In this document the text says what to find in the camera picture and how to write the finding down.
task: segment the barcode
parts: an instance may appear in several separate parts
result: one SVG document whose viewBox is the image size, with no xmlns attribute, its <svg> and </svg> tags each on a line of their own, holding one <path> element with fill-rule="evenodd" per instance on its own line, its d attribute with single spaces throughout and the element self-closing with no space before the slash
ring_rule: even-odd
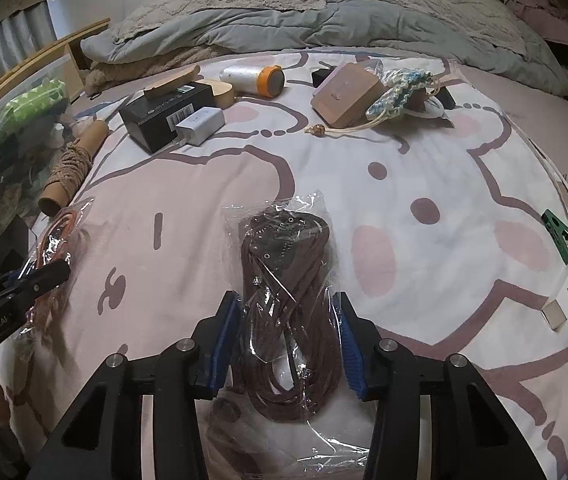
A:
<svg viewBox="0 0 568 480">
<path fill-rule="evenodd" d="M 193 104 L 187 105 L 184 108 L 180 108 L 174 114 L 171 114 L 166 117 L 166 122 L 168 123 L 168 127 L 171 129 L 172 132 L 176 130 L 176 126 L 181 123 L 186 117 L 191 115 L 194 112 Z"/>
</svg>

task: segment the pink cloth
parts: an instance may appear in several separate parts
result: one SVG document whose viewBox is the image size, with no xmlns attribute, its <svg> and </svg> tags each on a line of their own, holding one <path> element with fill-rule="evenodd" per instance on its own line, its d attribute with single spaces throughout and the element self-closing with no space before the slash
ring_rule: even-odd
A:
<svg viewBox="0 0 568 480">
<path fill-rule="evenodd" d="M 568 9 L 557 0 L 506 0 L 506 6 L 542 38 L 568 45 Z"/>
</svg>

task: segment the green object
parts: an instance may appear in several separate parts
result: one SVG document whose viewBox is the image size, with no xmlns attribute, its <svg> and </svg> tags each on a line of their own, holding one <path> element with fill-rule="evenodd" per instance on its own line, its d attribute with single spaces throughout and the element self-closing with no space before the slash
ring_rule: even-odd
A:
<svg viewBox="0 0 568 480">
<path fill-rule="evenodd" d="M 566 244 L 568 240 L 568 227 L 555 216 L 550 209 L 544 211 L 542 222 L 544 222 L 546 230 L 555 242 L 555 247 L 560 251 L 560 256 L 564 263 L 568 265 L 568 245 Z"/>
<path fill-rule="evenodd" d="M 0 130 L 13 133 L 66 97 L 66 83 L 44 78 L 42 84 L 11 99 L 0 114 Z"/>
</svg>

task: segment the green clip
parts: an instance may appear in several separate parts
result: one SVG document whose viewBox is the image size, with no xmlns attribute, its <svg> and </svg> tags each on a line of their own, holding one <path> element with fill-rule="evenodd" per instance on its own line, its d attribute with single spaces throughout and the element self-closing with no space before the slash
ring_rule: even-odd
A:
<svg viewBox="0 0 568 480">
<path fill-rule="evenodd" d="M 555 242 L 555 247 L 560 251 L 560 256 L 564 263 L 568 265 L 568 245 L 566 244 L 568 240 L 568 227 L 557 216 L 551 213 L 549 209 L 544 211 L 542 222 L 544 222 L 546 230 Z"/>
</svg>

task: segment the gray blanket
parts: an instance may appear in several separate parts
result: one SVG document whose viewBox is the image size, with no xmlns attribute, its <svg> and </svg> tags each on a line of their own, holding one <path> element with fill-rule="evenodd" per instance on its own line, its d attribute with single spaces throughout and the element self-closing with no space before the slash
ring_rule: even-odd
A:
<svg viewBox="0 0 568 480">
<path fill-rule="evenodd" d="M 556 95 L 568 79 L 546 43 L 517 20 L 522 57 L 469 37 L 453 25 L 378 0 L 340 0 L 321 10 L 209 9 L 180 16 L 122 44 L 105 30 L 82 41 L 93 60 L 111 64 L 147 59 L 183 46 L 217 45 L 240 54 L 314 46 L 385 46 L 457 59 L 486 72 Z"/>
</svg>

